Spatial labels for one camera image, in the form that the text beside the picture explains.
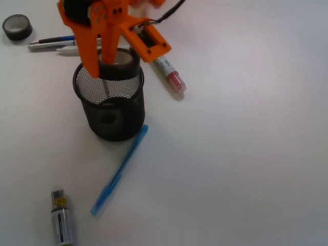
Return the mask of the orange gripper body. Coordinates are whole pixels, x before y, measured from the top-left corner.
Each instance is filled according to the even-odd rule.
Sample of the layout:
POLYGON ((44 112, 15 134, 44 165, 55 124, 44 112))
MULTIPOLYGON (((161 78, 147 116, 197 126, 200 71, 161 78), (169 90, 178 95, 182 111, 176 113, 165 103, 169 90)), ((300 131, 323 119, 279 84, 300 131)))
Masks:
POLYGON ((146 17, 129 14, 136 1, 58 1, 65 26, 75 35, 122 34, 148 23, 146 17))

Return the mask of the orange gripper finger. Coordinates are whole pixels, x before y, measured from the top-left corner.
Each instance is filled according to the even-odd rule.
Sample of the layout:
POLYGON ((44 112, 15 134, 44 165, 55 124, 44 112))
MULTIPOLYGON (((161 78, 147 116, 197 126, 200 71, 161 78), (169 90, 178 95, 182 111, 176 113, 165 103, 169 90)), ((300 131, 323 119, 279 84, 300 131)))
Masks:
POLYGON ((67 22, 75 36, 78 51, 83 66, 93 78, 99 77, 99 64, 97 53, 98 35, 103 32, 102 22, 92 22, 90 27, 76 22, 67 22))
POLYGON ((101 52, 103 63, 114 63, 120 36, 121 32, 119 23, 108 23, 105 31, 101 34, 101 52))

